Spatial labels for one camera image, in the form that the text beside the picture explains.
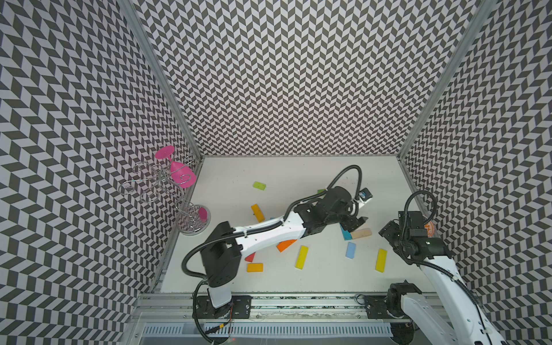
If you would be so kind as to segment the yellow-orange block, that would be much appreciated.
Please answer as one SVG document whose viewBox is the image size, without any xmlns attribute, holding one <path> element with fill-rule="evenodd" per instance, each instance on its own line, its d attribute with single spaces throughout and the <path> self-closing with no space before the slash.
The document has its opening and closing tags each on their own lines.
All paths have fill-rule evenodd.
<svg viewBox="0 0 552 345">
<path fill-rule="evenodd" d="M 258 223 L 262 223 L 263 221 L 265 221 L 265 216 L 261 210 L 261 208 L 257 205 L 257 204 L 254 204 L 251 206 L 251 210 L 257 220 Z"/>
<path fill-rule="evenodd" d="M 262 273 L 264 271 L 264 265 L 262 263 L 249 263 L 247 265 L 248 273 Z"/>
</svg>

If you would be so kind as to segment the tan wooden block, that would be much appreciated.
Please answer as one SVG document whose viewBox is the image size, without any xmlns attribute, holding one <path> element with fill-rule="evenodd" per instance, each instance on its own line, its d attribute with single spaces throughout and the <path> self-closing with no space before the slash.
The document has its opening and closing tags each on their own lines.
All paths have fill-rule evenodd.
<svg viewBox="0 0 552 345">
<path fill-rule="evenodd" d="M 370 229 L 358 229 L 350 233 L 352 239 L 361 239 L 365 237 L 370 237 L 372 231 Z"/>
</svg>

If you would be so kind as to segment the teal block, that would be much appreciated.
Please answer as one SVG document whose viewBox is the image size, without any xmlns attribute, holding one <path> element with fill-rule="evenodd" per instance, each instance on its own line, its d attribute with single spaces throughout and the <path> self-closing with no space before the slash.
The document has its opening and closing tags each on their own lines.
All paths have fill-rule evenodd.
<svg viewBox="0 0 552 345">
<path fill-rule="evenodd" d="M 352 240 L 352 235 L 351 235 L 350 232 L 344 230 L 343 227 L 340 227 L 340 229 L 341 229 L 341 231 L 342 231 L 342 236 L 343 236 L 343 238 L 344 238 L 345 241 L 350 241 L 350 240 Z"/>
</svg>

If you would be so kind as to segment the red block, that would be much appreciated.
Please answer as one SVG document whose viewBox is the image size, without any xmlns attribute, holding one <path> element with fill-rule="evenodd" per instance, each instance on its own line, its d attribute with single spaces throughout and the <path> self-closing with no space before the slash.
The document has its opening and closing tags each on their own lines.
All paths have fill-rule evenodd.
<svg viewBox="0 0 552 345">
<path fill-rule="evenodd" d="M 255 257 L 255 252 L 253 252 L 253 253 L 251 253 L 250 255 L 246 256 L 244 260 L 245 260 L 246 262 L 253 263 L 254 257 Z"/>
</svg>

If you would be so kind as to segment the yellow-orange block bottom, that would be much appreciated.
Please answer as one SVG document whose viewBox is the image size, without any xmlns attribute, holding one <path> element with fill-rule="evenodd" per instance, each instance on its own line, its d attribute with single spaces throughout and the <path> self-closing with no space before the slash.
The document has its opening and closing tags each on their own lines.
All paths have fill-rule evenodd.
<svg viewBox="0 0 552 345">
<path fill-rule="evenodd" d="M 262 273 L 264 271 L 264 265 L 262 263 L 249 263 L 247 265 L 248 273 Z"/>
</svg>

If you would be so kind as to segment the orange patterned cup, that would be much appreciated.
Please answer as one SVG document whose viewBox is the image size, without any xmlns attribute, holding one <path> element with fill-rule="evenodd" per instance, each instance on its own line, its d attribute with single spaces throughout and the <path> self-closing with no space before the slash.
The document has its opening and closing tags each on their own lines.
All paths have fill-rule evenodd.
<svg viewBox="0 0 552 345">
<path fill-rule="evenodd" d="M 433 222 L 432 221 L 428 222 L 427 224 L 424 225 L 424 227 L 427 231 L 428 237 L 433 237 L 435 233 L 435 227 Z"/>
</svg>

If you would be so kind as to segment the orange block middle left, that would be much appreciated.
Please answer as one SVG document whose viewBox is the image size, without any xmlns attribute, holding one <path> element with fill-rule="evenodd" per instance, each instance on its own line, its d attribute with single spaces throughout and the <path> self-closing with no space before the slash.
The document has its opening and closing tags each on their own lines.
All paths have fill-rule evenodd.
<svg viewBox="0 0 552 345">
<path fill-rule="evenodd" d="M 294 243 L 296 242 L 296 240 L 286 240 L 286 241 L 282 241 L 280 242 L 278 245 L 277 245 L 277 250 L 279 252 L 284 252 L 285 250 L 287 250 L 287 248 L 289 248 L 291 245 L 293 245 Z"/>
</svg>

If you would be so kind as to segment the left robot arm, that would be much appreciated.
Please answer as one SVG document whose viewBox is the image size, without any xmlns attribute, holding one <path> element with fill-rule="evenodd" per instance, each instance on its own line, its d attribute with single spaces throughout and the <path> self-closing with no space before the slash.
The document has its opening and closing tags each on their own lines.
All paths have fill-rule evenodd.
<svg viewBox="0 0 552 345">
<path fill-rule="evenodd" d="M 237 276 L 243 257 L 288 240 L 299 240 L 321 233 L 327 226 L 339 224 L 343 230 L 356 231 L 367 220 L 359 210 L 373 198 L 367 188 L 355 196 L 340 186 L 295 201 L 284 216 L 246 227 L 218 224 L 208 239 L 184 257 L 181 268 L 208 286 L 214 308 L 231 302 L 231 281 Z"/>
</svg>

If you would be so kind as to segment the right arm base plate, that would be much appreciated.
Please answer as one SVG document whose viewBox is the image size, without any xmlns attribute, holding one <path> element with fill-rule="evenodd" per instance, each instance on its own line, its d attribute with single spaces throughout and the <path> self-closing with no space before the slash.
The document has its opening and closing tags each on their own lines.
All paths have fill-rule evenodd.
<svg viewBox="0 0 552 345">
<path fill-rule="evenodd" d="M 404 319 L 405 314 L 396 298 L 363 296 L 368 319 Z"/>
</svg>

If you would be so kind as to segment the pale blue block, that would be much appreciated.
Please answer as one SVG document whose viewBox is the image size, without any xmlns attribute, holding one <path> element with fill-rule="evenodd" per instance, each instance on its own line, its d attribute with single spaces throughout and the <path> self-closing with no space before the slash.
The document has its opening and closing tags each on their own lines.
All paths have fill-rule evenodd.
<svg viewBox="0 0 552 345">
<path fill-rule="evenodd" d="M 357 245 L 353 242 L 349 242 L 346 248 L 346 258 L 353 260 L 355 258 Z"/>
</svg>

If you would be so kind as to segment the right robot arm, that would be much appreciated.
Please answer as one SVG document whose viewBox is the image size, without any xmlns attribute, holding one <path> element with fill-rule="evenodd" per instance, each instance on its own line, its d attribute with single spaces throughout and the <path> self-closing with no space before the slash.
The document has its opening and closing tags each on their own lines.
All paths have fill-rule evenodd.
<svg viewBox="0 0 552 345">
<path fill-rule="evenodd" d="M 432 344 L 506 344 L 464 283 L 444 241 L 428 236 L 427 224 L 420 211 L 400 211 L 398 219 L 386 224 L 379 235 L 405 263 L 427 277 L 448 321 L 429 305 L 421 289 L 407 281 L 390 286 L 388 314 L 411 319 Z"/>
</svg>

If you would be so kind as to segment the yellow-orange block upper left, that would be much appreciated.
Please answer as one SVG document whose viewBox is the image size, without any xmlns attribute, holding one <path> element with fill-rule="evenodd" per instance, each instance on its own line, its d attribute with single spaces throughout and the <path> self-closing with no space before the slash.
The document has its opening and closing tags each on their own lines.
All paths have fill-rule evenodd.
<svg viewBox="0 0 552 345">
<path fill-rule="evenodd" d="M 265 216 L 261 210 L 261 208 L 257 205 L 257 204 L 254 204 L 251 206 L 251 210 L 257 220 L 258 223 L 262 223 L 263 221 L 265 221 Z"/>
</svg>

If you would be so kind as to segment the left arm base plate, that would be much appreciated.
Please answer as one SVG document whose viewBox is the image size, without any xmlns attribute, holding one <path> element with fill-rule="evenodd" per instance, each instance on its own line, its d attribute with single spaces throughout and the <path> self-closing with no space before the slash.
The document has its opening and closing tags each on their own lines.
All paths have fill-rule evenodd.
<svg viewBox="0 0 552 345">
<path fill-rule="evenodd" d="M 232 296 L 231 302 L 214 308 L 208 296 L 198 296 L 193 303 L 193 316 L 197 319 L 248 319 L 251 313 L 251 296 Z"/>
</svg>

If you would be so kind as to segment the yellow block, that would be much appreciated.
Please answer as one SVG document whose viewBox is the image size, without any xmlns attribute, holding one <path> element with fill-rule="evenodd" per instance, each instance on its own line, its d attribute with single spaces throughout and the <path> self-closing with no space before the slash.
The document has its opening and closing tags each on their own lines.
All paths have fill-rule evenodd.
<svg viewBox="0 0 552 345">
<path fill-rule="evenodd" d="M 304 268 L 307 256 L 308 256 L 308 248 L 306 246 L 301 246 L 296 259 L 296 264 L 295 264 L 296 269 L 302 270 Z"/>
<path fill-rule="evenodd" d="M 384 273 L 385 272 L 387 254 L 388 254 L 388 252 L 384 249 L 379 249 L 378 250 L 376 264 L 375 264 L 375 270 L 378 273 Z"/>
</svg>

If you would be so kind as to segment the pink plastic wine glass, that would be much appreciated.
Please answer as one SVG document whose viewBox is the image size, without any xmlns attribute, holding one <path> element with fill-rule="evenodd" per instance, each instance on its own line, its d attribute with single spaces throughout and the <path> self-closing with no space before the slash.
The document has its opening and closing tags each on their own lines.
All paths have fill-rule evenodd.
<svg viewBox="0 0 552 345">
<path fill-rule="evenodd" d="M 169 176 L 170 180 L 178 187 L 182 189 L 192 187 L 196 181 L 197 176 L 188 165 L 182 162 L 176 162 L 172 159 L 172 155 L 175 152 L 175 148 L 172 145 L 163 147 L 155 153 L 155 159 L 157 160 L 169 160 Z"/>
</svg>

